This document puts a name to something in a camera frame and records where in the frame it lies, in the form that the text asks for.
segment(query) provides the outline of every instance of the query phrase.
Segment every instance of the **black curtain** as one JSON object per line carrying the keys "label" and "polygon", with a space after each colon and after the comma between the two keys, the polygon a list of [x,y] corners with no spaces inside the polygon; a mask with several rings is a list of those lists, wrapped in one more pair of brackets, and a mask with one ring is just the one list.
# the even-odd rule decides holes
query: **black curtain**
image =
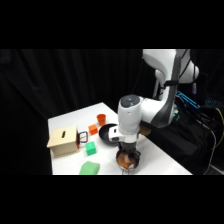
{"label": "black curtain", "polygon": [[[223,58],[222,49],[196,49],[193,58],[216,86],[209,91],[220,96]],[[117,111],[138,74],[134,93],[151,97],[154,70],[142,49],[0,50],[0,172],[51,174],[47,120],[100,102]]]}

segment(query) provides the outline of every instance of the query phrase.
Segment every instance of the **cardboard box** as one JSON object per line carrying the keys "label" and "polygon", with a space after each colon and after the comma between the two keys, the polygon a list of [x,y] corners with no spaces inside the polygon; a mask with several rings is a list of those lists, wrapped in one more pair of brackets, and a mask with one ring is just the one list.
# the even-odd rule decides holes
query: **cardboard box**
{"label": "cardboard box", "polygon": [[56,158],[79,152],[77,127],[71,126],[55,129],[47,148],[52,150]]}

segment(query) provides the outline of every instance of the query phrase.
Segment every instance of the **green sponge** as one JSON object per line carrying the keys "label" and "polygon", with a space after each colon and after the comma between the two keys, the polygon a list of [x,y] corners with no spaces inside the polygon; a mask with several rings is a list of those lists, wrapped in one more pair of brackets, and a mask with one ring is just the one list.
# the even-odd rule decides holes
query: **green sponge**
{"label": "green sponge", "polygon": [[86,144],[86,152],[87,152],[88,156],[96,154],[96,146],[95,146],[94,142],[89,142]]}
{"label": "green sponge", "polygon": [[97,175],[99,168],[98,163],[86,162],[82,165],[79,175]]}

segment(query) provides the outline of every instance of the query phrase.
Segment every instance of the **white table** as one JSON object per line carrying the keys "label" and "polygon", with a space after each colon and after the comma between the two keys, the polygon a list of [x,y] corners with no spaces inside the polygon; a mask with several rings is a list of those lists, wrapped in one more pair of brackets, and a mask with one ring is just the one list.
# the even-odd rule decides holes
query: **white table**
{"label": "white table", "polygon": [[[87,131],[88,126],[95,124],[100,129],[96,116],[98,114],[107,115],[107,124],[118,124],[117,114],[114,113],[104,103],[90,106],[72,113],[68,113],[59,117],[48,120],[49,133],[56,128],[68,127],[76,125],[79,132]],[[54,175],[78,175],[82,165],[87,162],[100,164],[98,175],[121,175],[122,171],[117,165],[115,156],[118,147],[105,145],[98,134],[90,136],[89,142],[94,141],[97,153],[87,156],[85,144],[81,144],[80,152],[55,158],[51,151],[52,168]],[[140,135],[137,142],[137,150],[141,152],[141,160],[139,167],[130,174],[138,175],[191,175],[179,163],[173,160],[155,144],[146,137]]]}

